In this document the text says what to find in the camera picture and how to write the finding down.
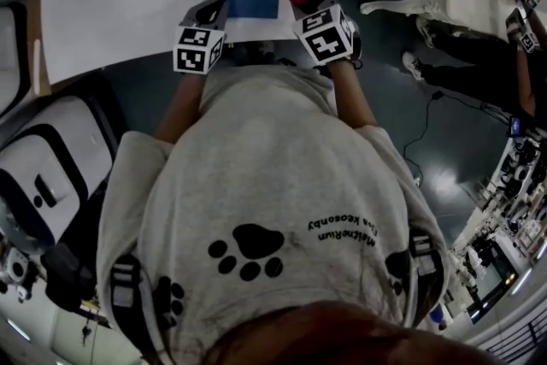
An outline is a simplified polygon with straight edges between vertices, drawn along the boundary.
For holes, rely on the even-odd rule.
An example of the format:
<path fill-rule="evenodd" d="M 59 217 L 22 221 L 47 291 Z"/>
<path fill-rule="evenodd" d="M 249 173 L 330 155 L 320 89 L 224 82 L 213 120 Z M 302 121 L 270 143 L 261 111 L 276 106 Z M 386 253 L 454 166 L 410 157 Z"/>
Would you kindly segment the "person's grey paw-print shirt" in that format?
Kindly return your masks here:
<path fill-rule="evenodd" d="M 109 322 L 173 365 L 198 365 L 237 325 L 341 301 L 415 327 L 449 261 L 438 223 L 379 127 L 338 116 L 314 70 L 213 74 L 176 144 L 123 135 L 100 218 Z"/>

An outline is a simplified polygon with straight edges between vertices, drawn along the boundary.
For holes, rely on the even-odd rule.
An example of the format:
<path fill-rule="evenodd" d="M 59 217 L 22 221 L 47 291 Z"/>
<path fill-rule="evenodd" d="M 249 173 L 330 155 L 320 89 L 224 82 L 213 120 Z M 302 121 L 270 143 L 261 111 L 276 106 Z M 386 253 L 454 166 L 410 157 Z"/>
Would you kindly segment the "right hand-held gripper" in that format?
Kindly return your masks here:
<path fill-rule="evenodd" d="M 358 26 L 344 12 L 338 0 L 305 0 L 291 3 L 292 30 L 317 66 L 361 58 L 362 42 Z"/>

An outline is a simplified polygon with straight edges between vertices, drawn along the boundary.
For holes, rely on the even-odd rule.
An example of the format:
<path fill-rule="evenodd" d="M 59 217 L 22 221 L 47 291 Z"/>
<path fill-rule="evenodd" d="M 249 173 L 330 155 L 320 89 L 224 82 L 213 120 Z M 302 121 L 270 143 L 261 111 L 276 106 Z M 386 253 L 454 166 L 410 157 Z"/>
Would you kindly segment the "person's right forearm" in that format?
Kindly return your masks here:
<path fill-rule="evenodd" d="M 353 129 L 364 126 L 377 127 L 378 122 L 368 104 L 349 60 L 338 60 L 327 64 L 334 84 L 338 118 Z"/>

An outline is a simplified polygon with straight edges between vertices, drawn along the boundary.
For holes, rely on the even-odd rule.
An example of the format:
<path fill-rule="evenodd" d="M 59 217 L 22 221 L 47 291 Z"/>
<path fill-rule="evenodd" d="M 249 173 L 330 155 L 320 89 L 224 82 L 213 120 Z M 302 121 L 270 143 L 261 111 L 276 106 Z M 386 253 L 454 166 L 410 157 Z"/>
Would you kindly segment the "person's left forearm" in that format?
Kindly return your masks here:
<path fill-rule="evenodd" d="M 206 80 L 205 75 L 183 75 L 168 110 L 154 133 L 154 138 L 176 144 L 180 137 L 198 121 Z"/>

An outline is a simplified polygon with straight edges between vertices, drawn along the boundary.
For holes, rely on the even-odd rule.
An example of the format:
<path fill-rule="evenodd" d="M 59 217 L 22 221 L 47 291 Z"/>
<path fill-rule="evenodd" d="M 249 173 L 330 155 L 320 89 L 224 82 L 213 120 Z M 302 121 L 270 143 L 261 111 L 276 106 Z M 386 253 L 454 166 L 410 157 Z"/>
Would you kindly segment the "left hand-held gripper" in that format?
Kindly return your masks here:
<path fill-rule="evenodd" d="M 186 12 L 176 32 L 174 72 L 209 73 L 221 58 L 228 11 L 228 0 L 205 0 Z"/>

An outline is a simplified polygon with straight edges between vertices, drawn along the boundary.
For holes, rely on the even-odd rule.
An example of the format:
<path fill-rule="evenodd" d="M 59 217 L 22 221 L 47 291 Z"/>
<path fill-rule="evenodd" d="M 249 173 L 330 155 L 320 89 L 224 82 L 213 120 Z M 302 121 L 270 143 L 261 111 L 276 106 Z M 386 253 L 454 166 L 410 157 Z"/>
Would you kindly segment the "white case with black trim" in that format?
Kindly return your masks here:
<path fill-rule="evenodd" d="M 0 233 L 40 254 L 55 245 L 107 179 L 125 131 L 115 101 L 67 95 L 0 150 Z"/>
<path fill-rule="evenodd" d="M 26 19 L 23 3 L 0 6 L 0 119 L 11 112 L 31 89 Z"/>

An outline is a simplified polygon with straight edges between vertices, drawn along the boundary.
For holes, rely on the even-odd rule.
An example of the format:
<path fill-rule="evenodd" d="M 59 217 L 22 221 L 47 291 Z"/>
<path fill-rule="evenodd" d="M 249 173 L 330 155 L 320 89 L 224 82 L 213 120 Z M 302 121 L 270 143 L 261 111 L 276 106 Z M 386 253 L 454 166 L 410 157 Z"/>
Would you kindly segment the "white workbench with equipment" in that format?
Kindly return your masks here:
<path fill-rule="evenodd" d="M 448 321 L 482 319 L 520 292 L 547 254 L 547 132 L 510 138 L 491 177 L 467 188 L 476 209 L 451 246 Z"/>

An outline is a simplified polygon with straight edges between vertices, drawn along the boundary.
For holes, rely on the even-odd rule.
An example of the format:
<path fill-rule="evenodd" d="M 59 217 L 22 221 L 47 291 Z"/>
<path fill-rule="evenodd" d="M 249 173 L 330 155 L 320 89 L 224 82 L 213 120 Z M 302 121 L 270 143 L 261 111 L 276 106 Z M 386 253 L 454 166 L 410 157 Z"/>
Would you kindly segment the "white cabinet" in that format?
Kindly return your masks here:
<path fill-rule="evenodd" d="M 118 332 L 96 321 L 56 312 L 51 350 L 65 365 L 140 365 L 141 355 Z"/>

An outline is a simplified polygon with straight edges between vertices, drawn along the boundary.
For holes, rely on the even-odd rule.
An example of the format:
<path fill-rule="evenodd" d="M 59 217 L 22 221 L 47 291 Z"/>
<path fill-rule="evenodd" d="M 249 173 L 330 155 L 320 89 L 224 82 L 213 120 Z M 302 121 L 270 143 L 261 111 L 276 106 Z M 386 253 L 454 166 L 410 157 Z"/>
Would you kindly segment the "brown wooden panel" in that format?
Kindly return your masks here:
<path fill-rule="evenodd" d="M 26 0 L 27 52 L 32 91 L 35 97 L 51 94 L 44 55 L 44 38 L 41 20 L 41 0 Z"/>

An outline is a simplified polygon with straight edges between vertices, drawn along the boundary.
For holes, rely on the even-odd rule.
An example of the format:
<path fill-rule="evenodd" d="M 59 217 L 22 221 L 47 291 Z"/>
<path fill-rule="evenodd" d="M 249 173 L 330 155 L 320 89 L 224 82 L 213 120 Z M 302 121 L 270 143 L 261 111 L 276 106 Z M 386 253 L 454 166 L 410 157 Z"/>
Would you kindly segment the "black bag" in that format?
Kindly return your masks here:
<path fill-rule="evenodd" d="M 95 296 L 98 228 L 106 188 L 105 183 L 98 187 L 60 240 L 40 257 L 46 296 L 68 312 L 77 313 L 83 301 Z"/>

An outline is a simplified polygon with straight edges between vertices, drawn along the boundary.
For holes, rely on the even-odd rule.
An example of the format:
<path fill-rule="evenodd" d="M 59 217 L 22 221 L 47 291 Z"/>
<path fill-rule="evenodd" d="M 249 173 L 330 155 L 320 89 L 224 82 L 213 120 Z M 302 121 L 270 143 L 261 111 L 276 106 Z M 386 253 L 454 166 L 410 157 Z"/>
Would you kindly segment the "black railing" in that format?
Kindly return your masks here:
<path fill-rule="evenodd" d="M 547 339 L 547 318 L 533 320 L 486 350 L 505 363 L 513 363 L 536 350 Z"/>

